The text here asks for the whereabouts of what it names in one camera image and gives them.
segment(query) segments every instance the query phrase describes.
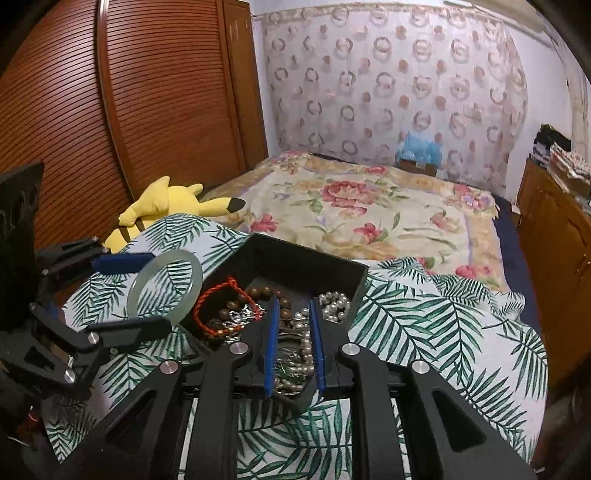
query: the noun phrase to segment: navy bed sheet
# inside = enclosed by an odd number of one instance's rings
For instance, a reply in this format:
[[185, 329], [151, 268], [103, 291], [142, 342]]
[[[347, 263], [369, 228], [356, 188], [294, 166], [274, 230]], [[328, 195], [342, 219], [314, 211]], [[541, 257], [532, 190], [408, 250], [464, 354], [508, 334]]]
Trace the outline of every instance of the navy bed sheet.
[[519, 244], [517, 228], [511, 220], [511, 204], [503, 198], [494, 196], [499, 206], [499, 218], [495, 219], [494, 223], [501, 244], [505, 279], [511, 290], [518, 291], [525, 296], [525, 308], [521, 314], [521, 321], [540, 333], [540, 317], [534, 285], [531, 282], [530, 270]]

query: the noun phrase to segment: wooden wardrobe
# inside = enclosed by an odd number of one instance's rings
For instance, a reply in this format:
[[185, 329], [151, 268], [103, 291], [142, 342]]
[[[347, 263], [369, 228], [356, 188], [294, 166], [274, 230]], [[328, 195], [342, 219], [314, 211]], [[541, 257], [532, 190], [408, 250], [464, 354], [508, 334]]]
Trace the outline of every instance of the wooden wardrobe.
[[235, 0], [56, 2], [0, 77], [0, 171], [46, 164], [39, 247], [106, 236], [161, 176], [214, 186], [265, 158], [247, 30]]
[[551, 387], [591, 355], [591, 219], [528, 160], [519, 189], [519, 238], [530, 268]]

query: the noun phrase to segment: palm leaf pattern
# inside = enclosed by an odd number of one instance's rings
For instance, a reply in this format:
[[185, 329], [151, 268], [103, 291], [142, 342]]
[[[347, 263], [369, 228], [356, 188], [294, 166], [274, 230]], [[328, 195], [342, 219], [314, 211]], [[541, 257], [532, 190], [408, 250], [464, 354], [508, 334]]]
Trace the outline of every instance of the palm leaf pattern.
[[72, 327], [82, 330], [87, 325], [104, 321], [113, 310], [124, 303], [124, 292], [130, 275], [94, 274], [70, 299], [74, 310]]
[[548, 381], [548, 362], [546, 350], [542, 339], [533, 331], [528, 329], [525, 332], [519, 331], [518, 336], [498, 334], [511, 342], [515, 342], [515, 348], [511, 351], [512, 356], [517, 356], [513, 370], [519, 369], [517, 386], [519, 389], [525, 384], [525, 396], [531, 396], [539, 400], [546, 394]]
[[[235, 252], [247, 236], [190, 215], [159, 220], [128, 245], [128, 251], [184, 248], [202, 262], [205, 275]], [[187, 288], [190, 268], [178, 262], [162, 269], [141, 297], [141, 315], [165, 313]], [[125, 296], [132, 277], [93, 276], [66, 309], [69, 325], [82, 328], [107, 317], [126, 318]], [[352, 341], [382, 359], [406, 364], [431, 362], [474, 408], [525, 459], [531, 458], [540, 428], [547, 366], [541, 341], [519, 322], [523, 299], [490, 291], [454, 275], [429, 275], [411, 258], [371, 268], [368, 291], [349, 332]], [[185, 359], [189, 352], [181, 330], [142, 345], [132, 355], [116, 355], [99, 372], [94, 403], [76, 408], [73, 421], [53, 419], [47, 430], [63, 460], [93, 422], [117, 404], [158, 363]], [[528, 398], [522, 408], [518, 398]], [[192, 415], [198, 401], [193, 403]], [[399, 439], [409, 476], [404, 433], [395, 402]], [[348, 400], [315, 398], [309, 411], [293, 417], [273, 401], [239, 402], [238, 476], [245, 479], [349, 479], [352, 475], [351, 419]], [[186, 433], [184, 455], [190, 429]], [[180, 478], [184, 476], [181, 468]]]
[[185, 247], [209, 226], [210, 222], [205, 218], [177, 213], [158, 220], [142, 236], [151, 251], [166, 252]]
[[349, 336], [380, 358], [406, 365], [416, 359], [435, 360], [430, 319], [417, 312], [409, 287], [373, 281], [358, 310]]
[[508, 377], [500, 378], [501, 369], [486, 375], [484, 369], [478, 377], [472, 372], [466, 382], [460, 381], [460, 393], [495, 428], [501, 436], [511, 443], [515, 436], [522, 435], [521, 426], [527, 421], [525, 410], [515, 404]]

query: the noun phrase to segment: wardrobe door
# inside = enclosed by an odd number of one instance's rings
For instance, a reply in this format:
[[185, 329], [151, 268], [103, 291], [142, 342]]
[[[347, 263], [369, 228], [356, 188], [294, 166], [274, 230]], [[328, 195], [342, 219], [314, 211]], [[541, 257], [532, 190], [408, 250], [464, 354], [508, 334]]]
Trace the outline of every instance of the wardrobe door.
[[215, 185], [245, 171], [222, 0], [111, 0], [116, 117], [139, 191]]
[[0, 172], [45, 162], [38, 248], [102, 236], [129, 205], [103, 116], [95, 18], [96, 0], [56, 2], [0, 77]]
[[268, 153], [250, 6], [246, 2], [225, 0], [224, 11], [242, 148], [247, 168], [254, 168], [268, 157]]

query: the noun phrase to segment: blue plush toy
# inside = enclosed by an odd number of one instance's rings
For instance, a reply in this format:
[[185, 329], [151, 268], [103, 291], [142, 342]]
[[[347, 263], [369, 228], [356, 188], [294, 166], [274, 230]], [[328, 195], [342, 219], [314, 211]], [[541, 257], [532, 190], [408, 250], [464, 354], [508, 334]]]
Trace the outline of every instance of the blue plush toy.
[[439, 166], [441, 163], [441, 145], [409, 134], [404, 140], [404, 145], [398, 149], [396, 158]]

